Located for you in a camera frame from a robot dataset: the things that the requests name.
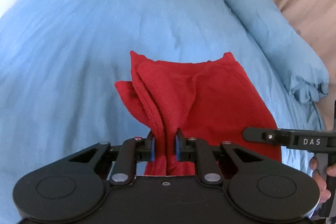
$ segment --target screw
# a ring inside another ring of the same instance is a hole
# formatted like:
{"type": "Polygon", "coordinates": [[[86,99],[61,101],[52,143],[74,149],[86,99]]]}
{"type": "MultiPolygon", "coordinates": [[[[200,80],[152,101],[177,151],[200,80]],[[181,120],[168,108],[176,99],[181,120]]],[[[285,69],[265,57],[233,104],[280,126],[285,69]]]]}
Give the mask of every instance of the screw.
{"type": "Polygon", "coordinates": [[[209,182],[216,182],[221,179],[221,176],[215,173],[209,173],[204,176],[204,179],[209,182]]]}
{"type": "Polygon", "coordinates": [[[115,182],[125,182],[128,179],[128,175],[124,173],[116,173],[112,176],[112,180],[115,182]]]}

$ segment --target red cloth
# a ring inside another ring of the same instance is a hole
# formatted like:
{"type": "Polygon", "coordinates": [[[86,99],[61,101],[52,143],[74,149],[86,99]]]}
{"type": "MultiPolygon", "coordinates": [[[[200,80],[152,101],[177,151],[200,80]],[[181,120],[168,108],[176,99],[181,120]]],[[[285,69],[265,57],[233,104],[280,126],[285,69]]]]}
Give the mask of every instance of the red cloth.
{"type": "Polygon", "coordinates": [[[129,112],[155,136],[156,159],[147,164],[146,175],[194,174],[194,164],[178,162],[174,155],[177,128],[186,138],[202,138],[210,145],[231,141],[281,162],[280,147],[242,137],[246,127],[277,125],[232,53],[198,64],[130,54],[132,81],[115,87],[129,112]]]}

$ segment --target blue comforter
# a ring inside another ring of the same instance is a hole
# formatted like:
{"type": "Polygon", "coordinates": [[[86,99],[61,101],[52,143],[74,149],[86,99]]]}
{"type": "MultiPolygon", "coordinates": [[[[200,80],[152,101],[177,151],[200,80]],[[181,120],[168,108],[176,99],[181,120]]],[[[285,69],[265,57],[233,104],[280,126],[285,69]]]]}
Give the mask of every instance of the blue comforter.
{"type": "MultiPolygon", "coordinates": [[[[323,127],[224,0],[19,0],[0,19],[1,224],[20,219],[11,192],[25,173],[99,141],[147,135],[114,88],[131,79],[130,50],[173,62],[232,52],[279,128],[323,127]]],[[[309,173],[311,155],[282,152],[309,173]]]]}

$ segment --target blue bed sheet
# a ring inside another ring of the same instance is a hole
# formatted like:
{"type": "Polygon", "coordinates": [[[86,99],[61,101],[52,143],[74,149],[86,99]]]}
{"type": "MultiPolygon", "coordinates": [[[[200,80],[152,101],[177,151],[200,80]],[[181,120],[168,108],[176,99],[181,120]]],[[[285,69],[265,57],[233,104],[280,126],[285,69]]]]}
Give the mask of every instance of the blue bed sheet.
{"type": "MultiPolygon", "coordinates": [[[[147,135],[114,87],[131,79],[130,50],[173,62],[232,52],[279,128],[323,128],[223,0],[19,0],[0,19],[1,224],[20,220],[11,193],[25,173],[99,141],[147,135]]],[[[309,173],[309,153],[282,152],[309,173]]]]}

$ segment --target human hand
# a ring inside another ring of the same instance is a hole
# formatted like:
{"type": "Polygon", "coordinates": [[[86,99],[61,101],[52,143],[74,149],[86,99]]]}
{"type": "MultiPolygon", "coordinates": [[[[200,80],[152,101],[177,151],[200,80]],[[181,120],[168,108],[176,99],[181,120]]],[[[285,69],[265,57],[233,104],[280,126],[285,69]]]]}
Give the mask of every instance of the human hand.
{"type": "MultiPolygon", "coordinates": [[[[327,183],[324,181],[324,179],[320,176],[319,172],[317,171],[318,162],[315,157],[311,158],[309,166],[313,170],[312,178],[316,181],[320,189],[320,203],[324,203],[330,198],[331,192],[327,189],[327,183]]],[[[326,171],[327,175],[331,177],[336,177],[336,164],[329,166],[326,171]]]]}

